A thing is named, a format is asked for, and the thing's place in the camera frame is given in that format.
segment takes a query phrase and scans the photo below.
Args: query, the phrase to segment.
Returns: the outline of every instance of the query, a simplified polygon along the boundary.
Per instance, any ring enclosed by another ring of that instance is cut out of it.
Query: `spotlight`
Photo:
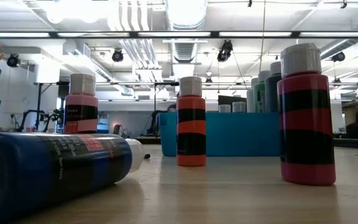
[[[122,60],[124,60],[124,56],[122,54],[122,49],[114,49],[114,53],[112,54],[111,59],[114,62],[121,62]]]
[[[233,45],[231,44],[231,40],[224,40],[222,48],[219,50],[217,60],[218,62],[225,62],[231,56],[231,52],[233,51]]]
[[[11,68],[19,67],[21,64],[21,61],[19,59],[19,54],[11,54],[11,56],[6,61],[6,64]]]
[[[333,62],[342,62],[345,60],[345,54],[343,52],[339,52],[338,54],[331,57]]]

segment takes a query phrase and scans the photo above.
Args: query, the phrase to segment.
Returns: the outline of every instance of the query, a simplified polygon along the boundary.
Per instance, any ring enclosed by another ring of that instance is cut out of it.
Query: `orange stripe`
[[[205,121],[185,121],[178,123],[178,134],[181,133],[206,133]]]
[[[177,155],[178,166],[205,166],[206,155]]]
[[[205,110],[205,100],[198,96],[184,96],[177,99],[177,110],[202,109]]]

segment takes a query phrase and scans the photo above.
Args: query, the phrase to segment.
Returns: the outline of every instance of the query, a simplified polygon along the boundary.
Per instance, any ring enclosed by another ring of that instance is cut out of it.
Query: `desk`
[[[358,156],[337,148],[337,182],[284,182],[277,157],[209,157],[206,167],[177,167],[160,146],[141,170],[117,185],[17,223],[357,223]]]

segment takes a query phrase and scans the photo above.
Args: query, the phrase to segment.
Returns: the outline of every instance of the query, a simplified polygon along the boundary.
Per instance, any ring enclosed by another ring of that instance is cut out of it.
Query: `black stripe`
[[[281,130],[281,160],[295,164],[333,164],[333,137],[317,131]]]
[[[205,155],[206,136],[198,133],[178,134],[178,154],[179,155]]]
[[[278,96],[278,112],[280,114],[312,108],[330,108],[327,90],[299,90]]]
[[[97,119],[98,107],[88,105],[67,105],[65,108],[65,124],[67,121]]]
[[[205,121],[205,110],[203,109],[179,109],[178,123],[185,121]]]

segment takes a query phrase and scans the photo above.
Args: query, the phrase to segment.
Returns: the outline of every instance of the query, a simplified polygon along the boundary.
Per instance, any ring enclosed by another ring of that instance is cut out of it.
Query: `pink and black striped bottle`
[[[98,129],[98,99],[94,97],[96,79],[92,75],[70,75],[70,94],[66,96],[64,133],[93,134]]]
[[[335,183],[334,145],[328,78],[320,51],[298,44],[281,52],[277,83],[284,180],[306,185]]]

